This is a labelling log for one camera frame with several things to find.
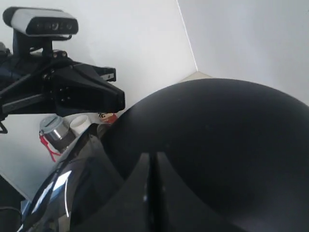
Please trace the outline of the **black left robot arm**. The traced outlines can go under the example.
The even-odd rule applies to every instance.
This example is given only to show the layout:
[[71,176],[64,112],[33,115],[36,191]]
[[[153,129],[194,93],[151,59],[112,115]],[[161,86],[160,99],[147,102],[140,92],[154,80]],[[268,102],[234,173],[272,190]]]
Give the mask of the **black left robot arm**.
[[54,50],[64,36],[29,37],[15,31],[13,48],[0,46],[0,118],[9,115],[117,113],[125,93],[116,70],[74,61]]

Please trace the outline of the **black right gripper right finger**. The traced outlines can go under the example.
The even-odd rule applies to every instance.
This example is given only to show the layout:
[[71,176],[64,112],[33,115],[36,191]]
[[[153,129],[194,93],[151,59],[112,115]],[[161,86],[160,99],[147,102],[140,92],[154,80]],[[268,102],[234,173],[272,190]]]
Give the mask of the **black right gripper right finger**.
[[157,213],[161,232],[242,232],[197,197],[172,167],[165,153],[155,156],[159,181],[160,210]]

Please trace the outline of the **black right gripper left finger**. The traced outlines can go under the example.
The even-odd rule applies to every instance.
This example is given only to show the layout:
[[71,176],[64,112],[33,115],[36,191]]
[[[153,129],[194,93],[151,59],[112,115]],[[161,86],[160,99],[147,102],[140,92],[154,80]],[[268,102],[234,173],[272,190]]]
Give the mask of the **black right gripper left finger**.
[[150,155],[140,156],[119,191],[74,232],[150,232],[148,177]]

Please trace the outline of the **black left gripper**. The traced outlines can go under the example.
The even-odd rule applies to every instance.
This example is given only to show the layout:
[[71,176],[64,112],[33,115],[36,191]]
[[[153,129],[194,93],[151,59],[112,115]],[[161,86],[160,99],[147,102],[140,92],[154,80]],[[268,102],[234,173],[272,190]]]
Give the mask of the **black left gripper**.
[[72,60],[54,50],[42,77],[44,90],[60,115],[117,113],[125,108],[125,93],[113,82],[116,69]]

